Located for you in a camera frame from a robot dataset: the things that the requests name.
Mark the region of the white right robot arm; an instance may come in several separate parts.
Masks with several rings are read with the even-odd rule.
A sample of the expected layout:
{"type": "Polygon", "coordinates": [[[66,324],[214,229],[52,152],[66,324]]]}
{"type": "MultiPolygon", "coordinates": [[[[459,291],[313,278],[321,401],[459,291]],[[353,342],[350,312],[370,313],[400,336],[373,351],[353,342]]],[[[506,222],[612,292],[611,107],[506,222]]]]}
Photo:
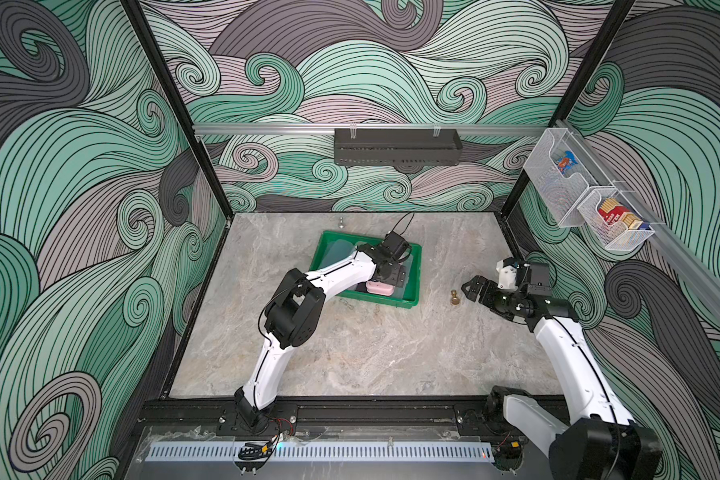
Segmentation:
{"type": "Polygon", "coordinates": [[[520,431],[545,454],[555,479],[651,479],[663,453],[658,435],[639,426],[606,379],[572,306],[551,293],[549,267],[506,258],[498,278],[476,275],[461,291],[503,320],[526,327],[562,388],[563,422],[522,389],[495,386],[485,418],[520,431]]]}

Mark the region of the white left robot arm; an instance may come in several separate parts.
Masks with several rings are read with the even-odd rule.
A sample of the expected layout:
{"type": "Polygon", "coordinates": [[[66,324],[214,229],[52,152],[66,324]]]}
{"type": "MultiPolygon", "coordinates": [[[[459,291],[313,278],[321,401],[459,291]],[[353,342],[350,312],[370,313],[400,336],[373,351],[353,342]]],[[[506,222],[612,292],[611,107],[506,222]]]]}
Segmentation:
{"type": "Polygon", "coordinates": [[[321,269],[289,270],[262,308],[257,328],[263,345],[247,382],[234,395],[238,412],[254,431],[266,427],[267,408],[295,350],[317,330],[325,303],[370,283],[369,292],[393,293],[407,275],[405,262],[412,246],[400,234],[388,233],[381,243],[361,243],[350,253],[321,269]]]}

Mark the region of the pink lidded box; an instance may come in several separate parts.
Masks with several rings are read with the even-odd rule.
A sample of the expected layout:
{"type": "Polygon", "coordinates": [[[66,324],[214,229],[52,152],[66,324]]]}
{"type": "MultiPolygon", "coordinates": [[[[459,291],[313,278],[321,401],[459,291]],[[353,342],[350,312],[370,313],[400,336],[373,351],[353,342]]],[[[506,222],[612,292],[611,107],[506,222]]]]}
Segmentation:
{"type": "Polygon", "coordinates": [[[377,281],[367,281],[365,283],[365,288],[369,294],[384,297],[392,296],[396,290],[396,287],[394,285],[377,281]]]}

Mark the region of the teal ribbed pencil case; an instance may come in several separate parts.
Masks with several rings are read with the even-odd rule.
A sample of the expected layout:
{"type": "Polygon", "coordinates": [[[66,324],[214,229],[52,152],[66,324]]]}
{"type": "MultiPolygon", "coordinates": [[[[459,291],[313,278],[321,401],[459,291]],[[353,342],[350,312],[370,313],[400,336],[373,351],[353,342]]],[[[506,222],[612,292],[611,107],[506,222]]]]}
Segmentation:
{"type": "Polygon", "coordinates": [[[322,269],[344,260],[349,257],[354,250],[355,244],[351,241],[344,239],[330,240],[326,244],[318,268],[322,269]]]}

